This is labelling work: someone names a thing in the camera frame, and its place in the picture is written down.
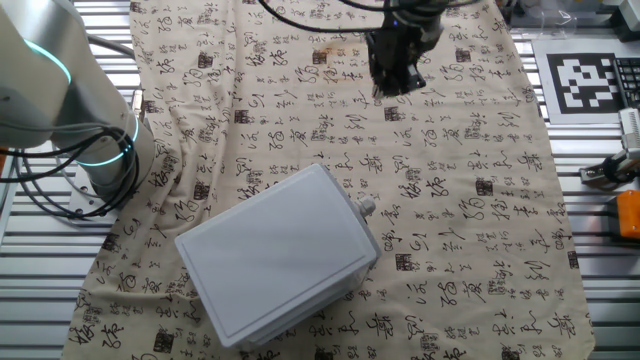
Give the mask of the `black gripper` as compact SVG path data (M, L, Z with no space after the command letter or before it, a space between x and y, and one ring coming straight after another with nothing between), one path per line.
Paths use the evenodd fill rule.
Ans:
M417 63L424 53L436 46L442 32L438 19L409 25L392 20L367 34L372 96L395 97L424 88L426 81L418 71Z

